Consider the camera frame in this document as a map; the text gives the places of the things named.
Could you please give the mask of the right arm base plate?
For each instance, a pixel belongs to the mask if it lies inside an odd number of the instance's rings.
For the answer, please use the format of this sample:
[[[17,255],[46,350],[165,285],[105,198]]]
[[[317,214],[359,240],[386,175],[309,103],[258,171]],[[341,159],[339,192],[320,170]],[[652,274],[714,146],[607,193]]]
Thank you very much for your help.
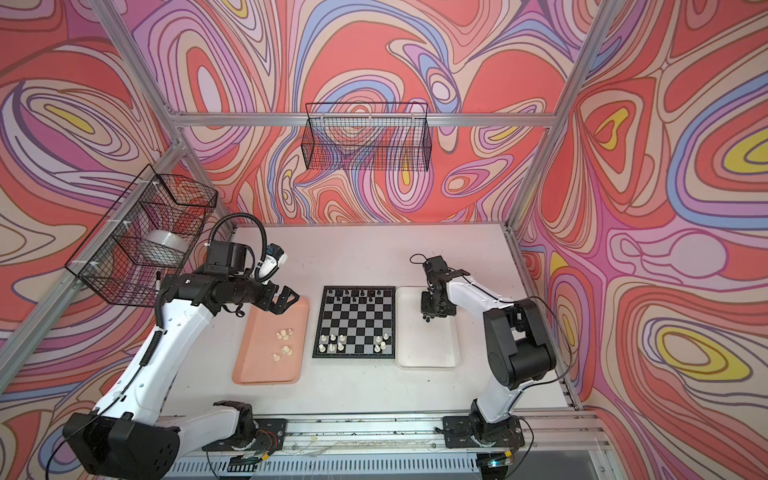
[[[504,448],[515,452],[526,445],[518,417],[496,423],[485,422],[478,414],[445,416],[435,432],[450,449]]]

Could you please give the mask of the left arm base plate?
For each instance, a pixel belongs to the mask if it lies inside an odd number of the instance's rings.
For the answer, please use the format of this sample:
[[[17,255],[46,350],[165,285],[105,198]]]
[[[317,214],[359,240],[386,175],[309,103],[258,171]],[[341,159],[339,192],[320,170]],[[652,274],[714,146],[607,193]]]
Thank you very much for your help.
[[[251,427],[238,427],[232,436],[214,441],[204,446],[203,450],[273,454],[283,448],[287,424],[285,418],[256,418]]]

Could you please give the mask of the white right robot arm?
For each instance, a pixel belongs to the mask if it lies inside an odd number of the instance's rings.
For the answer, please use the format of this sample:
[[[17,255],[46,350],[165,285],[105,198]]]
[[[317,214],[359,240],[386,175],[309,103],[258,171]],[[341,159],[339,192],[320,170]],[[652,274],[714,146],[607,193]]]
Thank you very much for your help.
[[[557,366],[558,355],[539,307],[530,298],[502,297],[464,270],[432,271],[426,281],[421,305],[425,318],[446,318],[462,309],[483,327],[492,377],[473,401],[471,415],[482,426],[507,421],[523,393],[545,385],[545,377]]]

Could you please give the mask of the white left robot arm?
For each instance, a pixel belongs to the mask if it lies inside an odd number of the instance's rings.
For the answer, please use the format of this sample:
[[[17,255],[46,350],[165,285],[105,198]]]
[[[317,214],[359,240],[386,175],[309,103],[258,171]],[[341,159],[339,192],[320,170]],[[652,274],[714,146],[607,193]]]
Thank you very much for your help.
[[[299,299],[288,286],[244,275],[166,277],[152,332],[93,409],[67,420],[65,444],[88,473],[118,479],[161,479],[177,458],[218,442],[251,446],[257,427],[247,403],[218,401],[174,418],[162,418],[162,406],[191,347],[220,311],[250,304],[280,315]]]

